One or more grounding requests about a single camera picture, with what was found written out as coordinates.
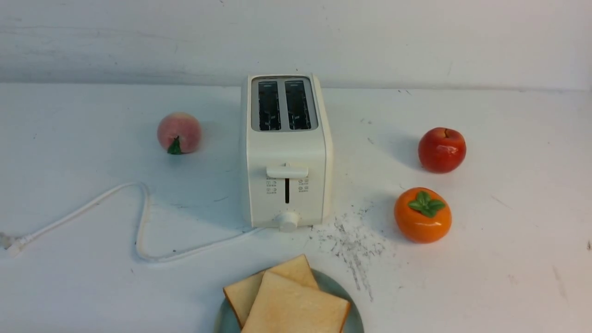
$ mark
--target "gray-green plate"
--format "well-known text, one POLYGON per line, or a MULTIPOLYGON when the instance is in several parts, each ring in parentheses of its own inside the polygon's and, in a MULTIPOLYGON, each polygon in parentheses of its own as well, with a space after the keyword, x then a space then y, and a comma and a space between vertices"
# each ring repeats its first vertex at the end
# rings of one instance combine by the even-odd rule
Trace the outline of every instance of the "gray-green plate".
MULTIPOLYGON (((343 333, 363 333, 364 326, 362 325, 362 317, 356 303, 353 302, 352 297, 345 291, 345 289, 328 275, 317 270, 312 270, 314 278, 317 280, 320 290, 333 294, 350 301, 352 307, 349 311, 348 318, 345 320, 343 333)), ((220 306, 216 322, 214 324, 214 333, 240 333, 239 323, 232 312, 232 308, 226 301, 226 298, 220 306)))

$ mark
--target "white tabletop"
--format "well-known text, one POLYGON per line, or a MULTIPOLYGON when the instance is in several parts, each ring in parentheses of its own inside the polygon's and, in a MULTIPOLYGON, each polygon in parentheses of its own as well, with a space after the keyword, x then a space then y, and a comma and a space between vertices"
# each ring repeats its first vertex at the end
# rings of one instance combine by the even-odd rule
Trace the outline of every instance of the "white tabletop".
MULTIPOLYGON (((328 223, 148 264, 133 245, 141 192, 126 188, 0 262, 0 331, 210 332, 225 285, 301 253, 348 290, 370 333, 592 330, 590 93, 323 93, 328 223), (468 144, 450 174, 418 168, 417 141, 436 126, 468 144), (417 186, 452 208, 451 231, 429 245, 394 224, 397 196, 417 186)), ((33 232, 129 181, 152 194, 153 255, 247 230, 239 103, 236 87, 0 85, 0 231, 33 232), (179 110, 204 126, 198 153, 158 145, 158 122, 179 110)))

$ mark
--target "toaster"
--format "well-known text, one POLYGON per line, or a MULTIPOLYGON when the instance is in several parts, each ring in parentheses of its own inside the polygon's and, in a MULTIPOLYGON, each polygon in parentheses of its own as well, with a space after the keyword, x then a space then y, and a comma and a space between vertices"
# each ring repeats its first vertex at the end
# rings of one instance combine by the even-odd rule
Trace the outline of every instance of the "toaster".
POLYGON ((321 86, 310 75, 252 75, 242 85, 242 215, 291 232, 331 212, 333 142, 321 86))

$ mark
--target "white power cord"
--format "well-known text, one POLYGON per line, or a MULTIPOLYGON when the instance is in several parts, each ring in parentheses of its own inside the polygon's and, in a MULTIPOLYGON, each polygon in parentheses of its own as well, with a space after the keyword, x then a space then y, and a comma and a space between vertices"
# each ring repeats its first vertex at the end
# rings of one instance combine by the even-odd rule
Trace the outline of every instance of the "white power cord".
POLYGON ((148 192, 148 187, 146 187, 146 185, 144 183, 142 183, 142 182, 128 182, 125 184, 115 186, 114 188, 112 188, 112 189, 106 191, 105 193, 101 194, 100 196, 94 198, 86 205, 80 207, 75 212, 69 214, 68 216, 66 216, 58 221, 53 222, 52 224, 46 226, 45 228, 38 230, 37 232, 31 233, 29 235, 22 236, 22 237, 12 237, 12 236, 8 236, 8 235, 4 234, 3 232, 0 232, 0 245, 2 248, 8 250, 8 255, 10 255, 10 257, 14 258, 22 251, 22 249, 27 244, 29 244, 30 242, 39 238, 41 235, 49 232, 50 230, 53 230, 53 229, 59 227, 60 225, 66 223, 70 220, 72 220, 77 215, 80 215, 81 213, 88 210, 89 208, 96 206, 97 203, 103 201, 105 198, 109 197, 110 195, 114 194, 115 192, 119 191, 120 189, 125 188, 125 187, 129 187, 129 186, 140 187, 140 189, 142 190, 142 193, 144 195, 142 214, 140 216, 140 225, 138 227, 138 233, 136 235, 136 253, 140 258, 142 258, 143 260, 146 260, 146 261, 168 262, 168 261, 173 261, 173 260, 185 258, 190 255, 206 251, 208 249, 212 249, 215 247, 219 247, 219 246, 228 244, 232 241, 238 241, 239 239, 253 235, 254 233, 262 230, 262 228, 255 228, 255 229, 250 230, 248 232, 241 233, 239 235, 236 235, 236 236, 233 236, 230 238, 226 238, 221 241, 215 241, 215 242, 212 242, 209 244, 196 246, 196 247, 187 249, 185 251, 176 252, 171 255, 164 255, 162 257, 153 257, 153 256, 149 255, 148 253, 146 253, 143 248, 144 227, 145 227, 146 220, 148 217, 148 209, 150 207, 150 193, 148 192))

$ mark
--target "bread slice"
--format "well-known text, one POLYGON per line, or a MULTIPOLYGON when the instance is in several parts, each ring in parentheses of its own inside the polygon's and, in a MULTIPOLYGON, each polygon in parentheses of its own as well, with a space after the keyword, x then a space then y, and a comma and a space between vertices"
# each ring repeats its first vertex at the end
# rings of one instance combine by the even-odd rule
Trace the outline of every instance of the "bread slice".
MULTIPOLYGON (((314 279, 313 272, 310 270, 308 260, 304 254, 274 266, 267 271, 294 280, 303 286, 318 289, 317 280, 314 279)), ((249 317, 265 272, 258 272, 224 288, 224 295, 241 328, 249 317)))
POLYGON ((339 333, 350 306, 345 299, 267 271, 241 333, 339 333))

